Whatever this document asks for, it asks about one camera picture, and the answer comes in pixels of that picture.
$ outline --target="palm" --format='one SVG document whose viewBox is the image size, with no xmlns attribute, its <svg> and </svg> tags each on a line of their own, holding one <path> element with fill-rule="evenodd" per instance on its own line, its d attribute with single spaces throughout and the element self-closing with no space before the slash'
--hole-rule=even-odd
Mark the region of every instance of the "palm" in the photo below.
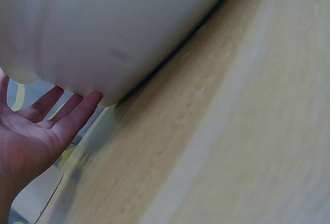
<svg viewBox="0 0 330 224">
<path fill-rule="evenodd" d="M 9 79 L 0 74 L 0 180 L 19 192 L 66 149 L 101 95 L 92 93 L 84 100 L 73 95 L 52 120 L 44 120 L 63 90 L 54 87 L 34 105 L 13 112 L 6 102 Z"/>
</svg>

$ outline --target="white curved object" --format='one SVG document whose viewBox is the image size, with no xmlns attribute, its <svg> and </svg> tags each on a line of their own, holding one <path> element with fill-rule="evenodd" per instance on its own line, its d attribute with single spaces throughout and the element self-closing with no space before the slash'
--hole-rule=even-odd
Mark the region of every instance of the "white curved object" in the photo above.
<svg viewBox="0 0 330 224">
<path fill-rule="evenodd" d="M 218 0 L 0 0 L 0 66 L 108 106 L 175 49 Z"/>
</svg>

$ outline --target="yellow object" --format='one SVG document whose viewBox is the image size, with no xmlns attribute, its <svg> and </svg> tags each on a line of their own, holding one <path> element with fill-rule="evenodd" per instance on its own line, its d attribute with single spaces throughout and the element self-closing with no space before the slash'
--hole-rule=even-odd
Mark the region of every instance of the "yellow object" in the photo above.
<svg viewBox="0 0 330 224">
<path fill-rule="evenodd" d="M 24 98 L 25 98 L 25 86 L 22 84 L 17 84 L 17 93 L 16 93 L 16 100 L 11 109 L 13 111 L 17 111 L 23 107 Z"/>
</svg>

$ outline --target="wooden surface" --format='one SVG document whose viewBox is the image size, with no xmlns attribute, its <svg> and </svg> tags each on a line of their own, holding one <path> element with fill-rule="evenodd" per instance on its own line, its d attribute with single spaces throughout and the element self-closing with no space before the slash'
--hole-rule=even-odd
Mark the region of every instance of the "wooden surface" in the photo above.
<svg viewBox="0 0 330 224">
<path fill-rule="evenodd" d="M 39 223 L 328 223 L 330 0 L 224 0 L 69 159 Z"/>
</svg>

